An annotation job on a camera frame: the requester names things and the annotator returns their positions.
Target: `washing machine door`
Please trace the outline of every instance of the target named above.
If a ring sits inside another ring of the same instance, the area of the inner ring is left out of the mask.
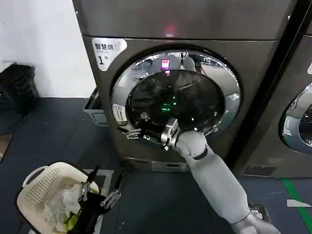
[[[116,80],[112,110],[123,131],[143,129],[157,139],[172,117],[183,131],[224,131],[240,104],[229,66],[204,52],[167,50],[131,64]]]
[[[289,147],[312,154],[312,84],[290,104],[281,126],[282,137]]]

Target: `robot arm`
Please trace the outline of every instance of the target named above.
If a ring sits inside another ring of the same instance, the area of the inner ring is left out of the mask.
[[[189,164],[212,208],[230,223],[235,233],[280,234],[271,223],[251,213],[245,190],[202,133],[182,133],[176,137],[174,148]]]

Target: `white plastic basket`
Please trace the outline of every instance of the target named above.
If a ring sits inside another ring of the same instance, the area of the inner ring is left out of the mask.
[[[29,184],[28,181],[39,171],[41,172]],[[32,229],[41,234],[59,234],[45,221],[44,205],[58,191],[69,189],[74,184],[87,180],[87,175],[77,168],[57,162],[50,166],[35,169],[28,175],[22,185],[22,190],[17,197],[17,206],[24,218],[32,226]],[[91,184],[91,189],[99,192],[97,184]]]

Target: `label sticker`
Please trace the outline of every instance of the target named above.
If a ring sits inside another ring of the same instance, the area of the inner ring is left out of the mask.
[[[125,111],[125,108],[123,106],[113,104],[113,113],[114,113],[114,117],[115,117],[117,122],[127,121],[126,111]]]
[[[307,70],[309,75],[312,75],[312,63],[310,64],[310,67]]]
[[[127,48],[124,39],[93,38],[92,45],[97,59],[98,68],[107,71],[114,59]]]

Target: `stainless steel washing machine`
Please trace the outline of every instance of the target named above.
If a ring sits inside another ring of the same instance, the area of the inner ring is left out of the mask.
[[[312,23],[298,34],[292,50],[291,59],[236,164],[238,173],[312,176]]]
[[[226,157],[295,2],[74,0],[121,157],[142,169],[187,170],[155,143],[170,117]],[[128,140],[138,129],[149,134]]]

